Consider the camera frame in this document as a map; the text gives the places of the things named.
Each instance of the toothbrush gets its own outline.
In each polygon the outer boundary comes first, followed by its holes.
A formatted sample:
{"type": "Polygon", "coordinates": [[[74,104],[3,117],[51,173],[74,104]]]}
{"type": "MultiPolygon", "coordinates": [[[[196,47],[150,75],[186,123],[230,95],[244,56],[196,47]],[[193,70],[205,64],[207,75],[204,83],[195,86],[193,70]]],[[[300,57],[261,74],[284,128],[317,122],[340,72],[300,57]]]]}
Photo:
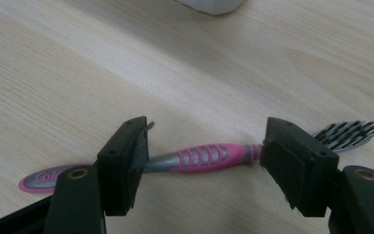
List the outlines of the toothbrush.
{"type": "MultiPolygon", "coordinates": [[[[313,137],[334,152],[364,145],[374,137],[374,122],[354,121],[331,124],[313,137]]],[[[196,173],[225,169],[242,163],[258,162],[261,144],[208,144],[150,158],[144,172],[196,173]]],[[[56,179],[65,170],[79,166],[66,165],[29,175],[19,182],[19,189],[29,193],[51,193],[56,179]]]]}

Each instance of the black bristles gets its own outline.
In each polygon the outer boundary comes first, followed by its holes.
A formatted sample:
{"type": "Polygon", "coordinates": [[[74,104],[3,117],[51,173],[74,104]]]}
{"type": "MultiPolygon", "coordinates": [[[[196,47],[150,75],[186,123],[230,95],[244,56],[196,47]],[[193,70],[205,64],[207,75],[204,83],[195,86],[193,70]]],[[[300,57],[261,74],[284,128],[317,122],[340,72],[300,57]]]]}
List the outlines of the black bristles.
{"type": "Polygon", "coordinates": [[[313,137],[335,152],[361,146],[374,137],[374,121],[332,124],[313,137]]]}

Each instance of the white cup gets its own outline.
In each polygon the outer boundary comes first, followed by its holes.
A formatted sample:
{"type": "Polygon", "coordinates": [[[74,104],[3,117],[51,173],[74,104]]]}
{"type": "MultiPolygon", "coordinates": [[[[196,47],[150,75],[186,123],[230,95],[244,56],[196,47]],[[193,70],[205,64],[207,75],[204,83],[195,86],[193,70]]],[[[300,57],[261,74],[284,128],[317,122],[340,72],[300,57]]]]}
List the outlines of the white cup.
{"type": "Polygon", "coordinates": [[[236,10],[244,0],[176,0],[199,12],[220,15],[236,10]]]}

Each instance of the toothbrush handle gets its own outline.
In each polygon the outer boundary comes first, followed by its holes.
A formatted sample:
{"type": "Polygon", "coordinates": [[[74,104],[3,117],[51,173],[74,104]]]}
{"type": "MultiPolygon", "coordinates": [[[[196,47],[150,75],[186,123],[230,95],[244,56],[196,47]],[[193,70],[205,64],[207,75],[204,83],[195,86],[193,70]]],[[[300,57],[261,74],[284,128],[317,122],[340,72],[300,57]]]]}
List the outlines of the toothbrush handle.
{"type": "Polygon", "coordinates": [[[145,173],[208,172],[258,161],[262,145],[208,144],[150,158],[145,173]]]}

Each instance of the light wood surface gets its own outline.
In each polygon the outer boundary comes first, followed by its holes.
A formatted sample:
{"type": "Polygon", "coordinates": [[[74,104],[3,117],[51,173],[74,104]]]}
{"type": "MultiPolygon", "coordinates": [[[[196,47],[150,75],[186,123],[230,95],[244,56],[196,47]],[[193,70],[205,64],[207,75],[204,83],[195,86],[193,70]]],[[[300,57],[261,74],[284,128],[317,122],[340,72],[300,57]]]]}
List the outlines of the light wood surface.
{"type": "MultiPolygon", "coordinates": [[[[48,167],[92,162],[146,115],[151,156],[261,143],[269,116],[307,132],[374,120],[374,0],[245,0],[219,17],[171,0],[0,0],[0,217],[48,167]]],[[[374,169],[374,139],[339,168],[374,169]]],[[[108,233],[328,233],[258,165],[142,178],[108,233]]]]}

